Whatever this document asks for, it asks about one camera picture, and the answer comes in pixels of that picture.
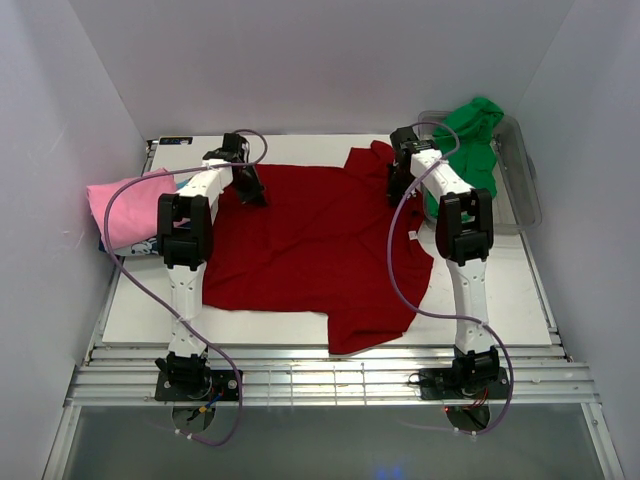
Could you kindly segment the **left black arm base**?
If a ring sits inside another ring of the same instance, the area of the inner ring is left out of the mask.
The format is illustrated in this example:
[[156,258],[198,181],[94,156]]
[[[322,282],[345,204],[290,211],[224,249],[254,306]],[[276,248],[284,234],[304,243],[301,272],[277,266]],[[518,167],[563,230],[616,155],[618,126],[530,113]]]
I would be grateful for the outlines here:
[[214,398],[220,401],[237,401],[239,383],[232,370],[209,370],[200,380],[170,379],[160,372],[153,398],[160,402],[204,402]]

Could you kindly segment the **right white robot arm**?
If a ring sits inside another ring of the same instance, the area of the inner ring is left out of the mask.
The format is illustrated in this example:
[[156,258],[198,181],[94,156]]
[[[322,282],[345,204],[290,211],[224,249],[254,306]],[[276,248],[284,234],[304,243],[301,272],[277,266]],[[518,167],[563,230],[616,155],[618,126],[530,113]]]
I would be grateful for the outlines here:
[[394,140],[392,148],[389,186],[401,196],[387,235],[389,277],[398,289],[392,264],[395,227],[410,194],[423,187],[439,202],[435,243],[450,274],[455,304],[451,318],[457,322],[452,366],[433,373],[431,387],[474,397],[500,375],[486,297],[486,266],[494,244],[492,197],[463,180],[431,141]]

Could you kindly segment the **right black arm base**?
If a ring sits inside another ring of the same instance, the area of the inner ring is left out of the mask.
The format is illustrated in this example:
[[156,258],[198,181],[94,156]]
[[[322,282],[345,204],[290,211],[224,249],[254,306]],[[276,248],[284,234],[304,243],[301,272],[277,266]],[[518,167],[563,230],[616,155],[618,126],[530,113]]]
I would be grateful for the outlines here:
[[493,380],[463,380],[452,368],[423,368],[409,376],[422,400],[504,400],[511,387],[504,368]]

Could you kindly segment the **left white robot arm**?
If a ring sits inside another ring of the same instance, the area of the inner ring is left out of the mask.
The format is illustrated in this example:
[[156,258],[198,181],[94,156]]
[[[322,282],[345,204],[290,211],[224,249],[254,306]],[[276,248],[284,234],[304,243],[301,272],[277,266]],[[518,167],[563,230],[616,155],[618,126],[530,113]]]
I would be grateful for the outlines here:
[[264,186],[249,162],[248,140],[236,133],[202,158],[204,169],[173,194],[158,200],[157,245],[168,274],[172,322],[168,354],[156,361],[168,385],[190,399],[212,389],[206,342],[192,333],[203,308],[203,283],[213,253],[213,224],[218,200],[233,187],[241,202],[264,206]]

